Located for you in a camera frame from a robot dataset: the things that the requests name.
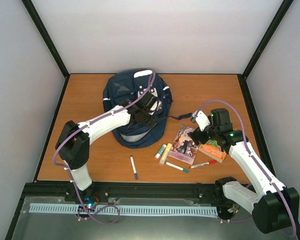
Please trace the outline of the navy blue backpack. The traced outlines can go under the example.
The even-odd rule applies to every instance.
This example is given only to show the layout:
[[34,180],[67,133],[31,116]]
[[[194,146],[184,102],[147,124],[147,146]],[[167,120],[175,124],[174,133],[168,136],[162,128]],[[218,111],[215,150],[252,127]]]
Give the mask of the navy blue backpack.
[[103,90],[103,109],[127,107],[127,125],[112,131],[115,139],[130,149],[146,148],[164,135],[173,97],[166,82],[151,69],[132,69],[113,75]]

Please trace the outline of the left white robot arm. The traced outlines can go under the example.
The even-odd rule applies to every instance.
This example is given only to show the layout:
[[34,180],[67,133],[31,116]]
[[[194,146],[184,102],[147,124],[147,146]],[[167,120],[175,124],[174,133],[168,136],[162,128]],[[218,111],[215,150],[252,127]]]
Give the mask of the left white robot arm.
[[155,112],[162,102],[150,92],[145,92],[136,100],[123,100],[119,105],[93,119],[75,123],[68,121],[59,136],[52,160],[60,156],[60,164],[70,174],[70,180],[77,187],[76,195],[82,201],[93,198],[94,188],[89,175],[87,162],[90,156],[90,145],[103,135],[128,124],[143,124],[154,127],[158,121]]

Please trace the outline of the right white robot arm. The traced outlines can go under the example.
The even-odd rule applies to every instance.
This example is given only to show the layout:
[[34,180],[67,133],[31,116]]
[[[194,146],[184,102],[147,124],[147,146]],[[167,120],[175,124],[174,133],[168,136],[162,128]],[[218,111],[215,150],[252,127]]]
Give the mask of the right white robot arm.
[[297,233],[296,218],[300,196],[295,188],[286,187],[261,161],[246,137],[244,129],[235,130],[227,109],[217,108],[205,115],[195,111],[191,121],[198,127],[189,136],[197,144],[214,140],[240,166],[253,190],[231,177],[220,179],[221,197],[239,204],[252,216],[264,234],[285,228]]

